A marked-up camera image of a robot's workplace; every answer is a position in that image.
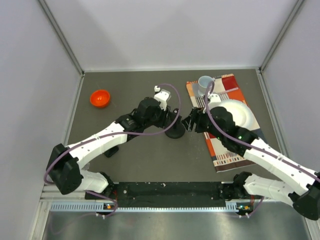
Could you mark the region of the black phone stand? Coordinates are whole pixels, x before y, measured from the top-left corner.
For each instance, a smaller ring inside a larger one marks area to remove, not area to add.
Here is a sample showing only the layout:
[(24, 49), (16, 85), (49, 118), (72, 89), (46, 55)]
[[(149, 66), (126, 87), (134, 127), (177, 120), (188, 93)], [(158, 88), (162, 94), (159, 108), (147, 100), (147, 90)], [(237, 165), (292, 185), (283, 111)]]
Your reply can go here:
[(173, 121), (175, 120), (176, 116), (178, 116), (175, 123), (170, 127), (167, 131), (165, 131), (165, 135), (171, 139), (179, 139), (185, 134), (185, 127), (181, 122), (182, 117), (178, 115), (178, 110), (175, 109), (170, 112), (165, 121), (165, 128), (168, 128)]

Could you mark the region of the black smartphone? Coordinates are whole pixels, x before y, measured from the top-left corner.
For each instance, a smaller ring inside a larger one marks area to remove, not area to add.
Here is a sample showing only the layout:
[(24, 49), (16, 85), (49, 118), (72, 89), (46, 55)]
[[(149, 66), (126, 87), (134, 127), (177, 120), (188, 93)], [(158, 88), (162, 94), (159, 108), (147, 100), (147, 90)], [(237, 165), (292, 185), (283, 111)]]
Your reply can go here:
[(105, 157), (107, 158), (111, 158), (115, 153), (117, 153), (119, 150), (119, 147), (118, 146), (114, 146), (110, 149), (108, 149), (107, 151), (105, 151), (103, 154)]

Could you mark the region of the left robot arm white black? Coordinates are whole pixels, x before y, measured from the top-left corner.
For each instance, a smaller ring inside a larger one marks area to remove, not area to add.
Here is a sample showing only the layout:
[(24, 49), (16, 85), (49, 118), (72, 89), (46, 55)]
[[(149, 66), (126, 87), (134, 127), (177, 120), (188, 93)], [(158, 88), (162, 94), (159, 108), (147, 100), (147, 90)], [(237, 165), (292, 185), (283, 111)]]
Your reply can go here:
[(54, 146), (44, 181), (55, 185), (62, 195), (89, 191), (109, 198), (114, 191), (114, 182), (104, 172), (85, 170), (85, 165), (135, 137), (146, 135), (145, 130), (150, 127), (159, 128), (164, 133), (180, 118), (180, 109), (172, 109), (166, 99), (146, 97), (138, 107), (90, 137), (67, 146), (62, 143)]

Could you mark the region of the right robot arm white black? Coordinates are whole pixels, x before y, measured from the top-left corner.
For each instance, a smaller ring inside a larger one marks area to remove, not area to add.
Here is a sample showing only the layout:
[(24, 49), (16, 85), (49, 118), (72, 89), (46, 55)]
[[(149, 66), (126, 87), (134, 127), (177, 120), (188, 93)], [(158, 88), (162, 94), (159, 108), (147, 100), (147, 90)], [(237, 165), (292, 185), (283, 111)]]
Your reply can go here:
[(233, 115), (224, 107), (211, 110), (194, 107), (182, 124), (189, 132), (210, 133), (228, 151), (278, 177), (278, 180), (271, 180), (253, 173), (240, 173), (233, 180), (233, 192), (237, 197), (267, 197), (293, 207), (307, 219), (317, 221), (320, 218), (320, 174), (276, 151), (253, 131), (236, 125)]

